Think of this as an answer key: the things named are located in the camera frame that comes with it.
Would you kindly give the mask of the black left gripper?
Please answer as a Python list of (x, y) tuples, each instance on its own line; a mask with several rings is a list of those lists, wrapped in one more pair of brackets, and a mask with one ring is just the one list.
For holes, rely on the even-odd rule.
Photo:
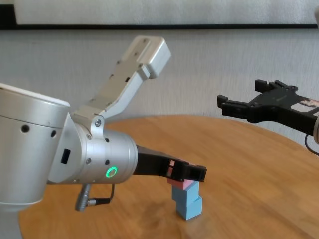
[(185, 180), (203, 182), (205, 179), (207, 168), (204, 166), (179, 161), (168, 154), (139, 145), (137, 150), (138, 162), (134, 175), (168, 177), (179, 182)]

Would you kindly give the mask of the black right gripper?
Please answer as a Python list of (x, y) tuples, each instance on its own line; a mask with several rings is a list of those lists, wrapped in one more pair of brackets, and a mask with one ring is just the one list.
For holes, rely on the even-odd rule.
[(217, 96), (217, 106), (223, 116), (244, 119), (250, 123), (277, 122), (302, 133), (313, 135), (318, 100), (296, 94), (297, 86), (279, 80), (255, 80), (255, 91), (260, 93), (249, 103), (233, 101), (223, 95)]

